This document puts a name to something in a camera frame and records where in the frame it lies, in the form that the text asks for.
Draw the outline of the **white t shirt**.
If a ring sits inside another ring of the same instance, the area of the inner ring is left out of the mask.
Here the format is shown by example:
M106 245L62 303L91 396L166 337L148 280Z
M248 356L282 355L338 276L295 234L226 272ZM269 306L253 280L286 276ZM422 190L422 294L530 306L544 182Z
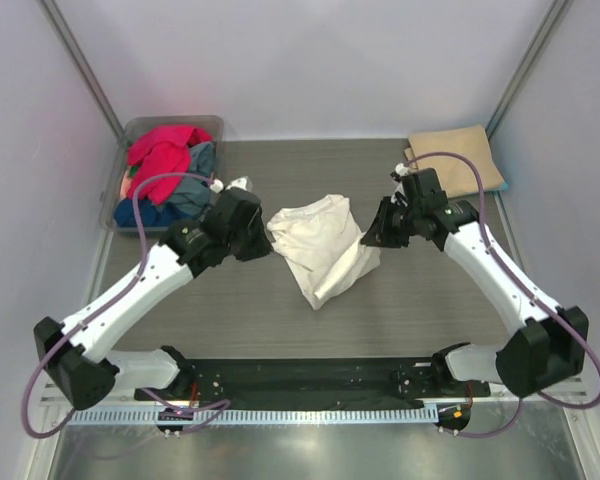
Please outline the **white t shirt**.
M281 255L314 310L380 266L380 250L361 244L350 199L328 194L309 205L279 210L267 223Z

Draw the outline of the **clear plastic bin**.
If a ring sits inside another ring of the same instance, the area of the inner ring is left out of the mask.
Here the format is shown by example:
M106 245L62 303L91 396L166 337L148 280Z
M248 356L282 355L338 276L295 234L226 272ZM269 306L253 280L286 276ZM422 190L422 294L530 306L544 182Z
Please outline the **clear plastic bin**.
M113 171L109 179L109 184L104 190L104 206L101 212L102 226L110 231L128 231L136 232L138 226L142 226L148 231L164 231L167 227L145 228L139 218L138 201L148 198L154 205L163 206L167 204L169 196L178 186L183 177L193 177L188 173L166 173L148 178L140 184L138 190L131 198L133 202L134 213L136 215L136 228L118 227L113 219L114 211L117 205L122 201L119 199L119 189L124 172L130 167L127 164L127 155L130 147L143 135L152 129L163 125L190 125L199 127L207 131L211 136L215 146L217 159L217 144L222 139L224 123L222 119L215 115L202 116L182 116L182 117L143 117L131 120L124 129L124 137L114 158Z

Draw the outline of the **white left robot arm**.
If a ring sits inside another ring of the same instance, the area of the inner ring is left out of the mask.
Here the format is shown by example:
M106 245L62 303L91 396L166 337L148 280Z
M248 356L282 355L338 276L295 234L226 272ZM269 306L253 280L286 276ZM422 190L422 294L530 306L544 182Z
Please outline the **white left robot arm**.
M224 190L200 218L174 222L134 270L92 303L61 322L46 317L35 326L46 373L77 411L114 390L188 396L195 373L177 349L121 352L116 343L163 299L225 258L246 262L271 251L260 199L238 187Z

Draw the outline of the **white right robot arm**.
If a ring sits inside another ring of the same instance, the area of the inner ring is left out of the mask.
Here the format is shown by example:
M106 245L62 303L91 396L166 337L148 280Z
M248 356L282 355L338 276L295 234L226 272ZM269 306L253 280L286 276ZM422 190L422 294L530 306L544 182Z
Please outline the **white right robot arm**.
M509 334L501 346L460 343L436 352L436 380L497 383L525 398L580 374L585 350L573 336L588 334L584 312L563 308L535 286L481 224L479 211L447 198L434 170L398 166L391 177L396 189L382 198L362 244L399 249L413 237L433 242L476 283Z

